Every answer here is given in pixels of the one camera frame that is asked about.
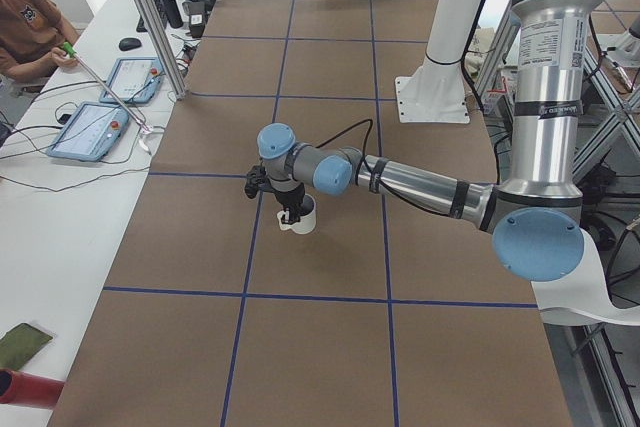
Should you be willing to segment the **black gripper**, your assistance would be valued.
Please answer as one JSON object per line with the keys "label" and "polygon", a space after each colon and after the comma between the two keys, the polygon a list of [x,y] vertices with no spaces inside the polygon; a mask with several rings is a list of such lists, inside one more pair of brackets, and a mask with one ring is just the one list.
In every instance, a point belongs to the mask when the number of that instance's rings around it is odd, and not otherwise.
{"label": "black gripper", "polygon": [[283,210],[279,213],[281,225],[293,225],[301,219],[301,208],[305,196],[305,187],[302,183],[295,186],[283,186],[271,182],[276,200],[281,204]]}

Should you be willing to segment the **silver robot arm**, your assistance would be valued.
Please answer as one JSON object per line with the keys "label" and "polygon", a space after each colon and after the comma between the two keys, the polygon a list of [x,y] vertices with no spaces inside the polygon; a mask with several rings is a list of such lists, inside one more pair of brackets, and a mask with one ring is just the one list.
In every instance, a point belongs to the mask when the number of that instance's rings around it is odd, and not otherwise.
{"label": "silver robot arm", "polygon": [[331,149],[296,139],[282,123],[258,134],[260,156],[245,181],[254,197],[272,193],[282,229],[308,233],[315,202],[307,187],[340,195],[350,185],[389,194],[426,213],[463,219],[492,235],[501,264],[530,281],[572,272],[586,248],[579,221],[581,191],[573,180],[582,109],[587,22],[603,0],[511,0],[508,18],[520,30],[509,168],[494,183],[470,183],[364,149]]}

